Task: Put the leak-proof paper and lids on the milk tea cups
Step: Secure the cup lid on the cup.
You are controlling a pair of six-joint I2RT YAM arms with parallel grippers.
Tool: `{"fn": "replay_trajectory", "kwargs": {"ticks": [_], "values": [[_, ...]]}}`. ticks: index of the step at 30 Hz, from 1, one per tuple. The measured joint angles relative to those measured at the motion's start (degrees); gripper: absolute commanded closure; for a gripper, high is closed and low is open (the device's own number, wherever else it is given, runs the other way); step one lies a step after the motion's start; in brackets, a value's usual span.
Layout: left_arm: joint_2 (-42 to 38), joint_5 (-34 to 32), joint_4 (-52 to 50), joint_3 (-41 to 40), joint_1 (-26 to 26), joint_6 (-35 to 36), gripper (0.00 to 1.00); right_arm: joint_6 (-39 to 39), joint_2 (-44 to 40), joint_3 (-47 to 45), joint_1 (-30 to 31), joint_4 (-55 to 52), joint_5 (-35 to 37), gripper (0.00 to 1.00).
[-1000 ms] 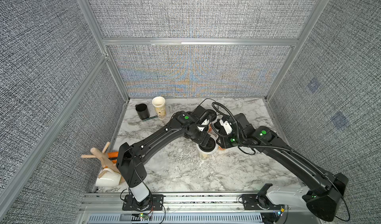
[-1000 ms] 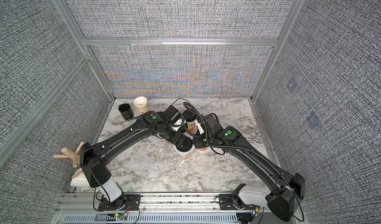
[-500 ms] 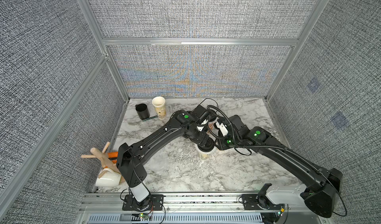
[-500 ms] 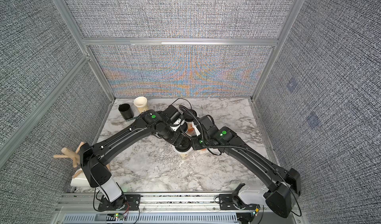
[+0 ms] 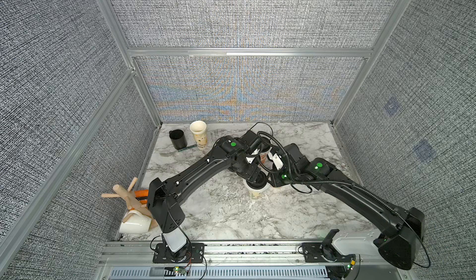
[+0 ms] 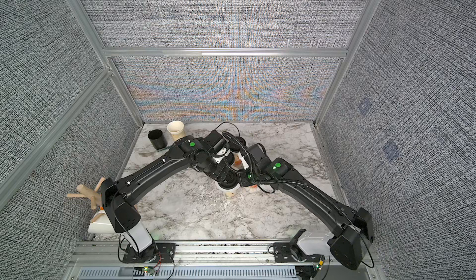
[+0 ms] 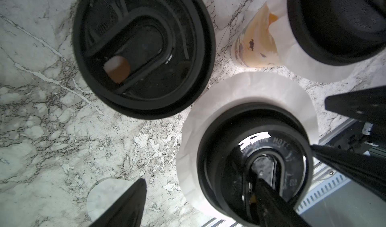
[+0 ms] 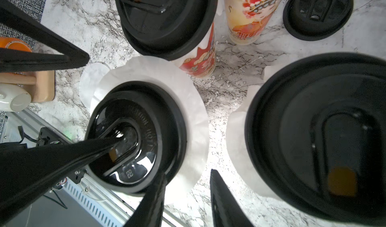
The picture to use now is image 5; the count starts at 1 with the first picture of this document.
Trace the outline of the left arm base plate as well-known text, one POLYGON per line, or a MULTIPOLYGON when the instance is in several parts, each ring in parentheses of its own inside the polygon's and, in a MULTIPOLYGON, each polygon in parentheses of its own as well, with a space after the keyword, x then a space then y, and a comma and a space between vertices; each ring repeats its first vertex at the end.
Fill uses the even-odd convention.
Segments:
POLYGON ((167 244, 157 244, 152 258, 153 263, 186 264, 203 263, 205 245, 202 243, 186 244, 179 251, 173 252, 167 244))

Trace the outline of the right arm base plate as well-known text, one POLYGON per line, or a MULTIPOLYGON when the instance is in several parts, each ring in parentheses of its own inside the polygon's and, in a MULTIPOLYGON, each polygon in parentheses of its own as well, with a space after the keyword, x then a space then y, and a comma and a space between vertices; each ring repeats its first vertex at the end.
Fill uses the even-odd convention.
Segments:
POLYGON ((302 243, 298 252, 303 255, 306 263, 341 263, 354 265, 356 256, 342 255, 331 244, 322 245, 321 242, 302 243))

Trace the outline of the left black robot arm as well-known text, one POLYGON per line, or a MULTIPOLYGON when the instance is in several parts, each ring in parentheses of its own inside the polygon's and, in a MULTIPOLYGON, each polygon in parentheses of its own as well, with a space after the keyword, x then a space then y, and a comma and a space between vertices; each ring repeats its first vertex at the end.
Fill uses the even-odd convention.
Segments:
POLYGON ((183 172, 165 181, 156 178, 150 183, 146 207, 172 254, 185 253, 188 243, 180 229, 185 220, 181 204, 209 179, 229 170, 253 190, 266 187, 266 175, 260 169, 260 151, 264 146, 264 140, 250 130, 240 138, 223 136, 205 156, 183 172))

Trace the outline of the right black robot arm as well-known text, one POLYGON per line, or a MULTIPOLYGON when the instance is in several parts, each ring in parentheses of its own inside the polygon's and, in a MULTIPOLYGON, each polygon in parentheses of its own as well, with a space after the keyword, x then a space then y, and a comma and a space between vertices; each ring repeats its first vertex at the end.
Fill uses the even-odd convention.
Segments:
POLYGON ((425 235, 425 215, 419 209, 386 201, 323 158, 309 161, 295 143, 271 148, 268 158, 275 170, 268 178, 273 187, 305 185, 337 198, 380 231, 372 244, 385 261, 401 270, 415 265, 425 235))

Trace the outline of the paper cup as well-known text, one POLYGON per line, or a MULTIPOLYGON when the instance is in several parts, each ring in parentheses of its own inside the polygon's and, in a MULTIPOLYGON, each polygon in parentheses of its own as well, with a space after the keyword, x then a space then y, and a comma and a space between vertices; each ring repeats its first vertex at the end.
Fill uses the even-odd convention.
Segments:
POLYGON ((251 199, 260 199, 263 195, 263 192, 264 192, 263 189, 261 189, 261 190, 250 190, 249 191, 250 198, 251 199))
POLYGON ((190 124, 190 131, 193 138, 199 147, 205 147, 208 143, 207 124, 204 121, 198 120, 190 124))
POLYGON ((271 147, 264 149, 260 152, 260 162, 265 164, 268 161, 268 154, 271 151, 271 147))

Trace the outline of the black lid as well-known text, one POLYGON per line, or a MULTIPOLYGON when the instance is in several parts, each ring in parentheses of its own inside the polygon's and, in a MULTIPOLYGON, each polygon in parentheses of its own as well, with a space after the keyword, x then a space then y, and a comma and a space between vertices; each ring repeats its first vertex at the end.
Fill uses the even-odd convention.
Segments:
POLYGON ((263 172, 260 172, 254 182, 247 182, 247 184, 253 190, 261 190, 268 184, 267 176, 263 172))

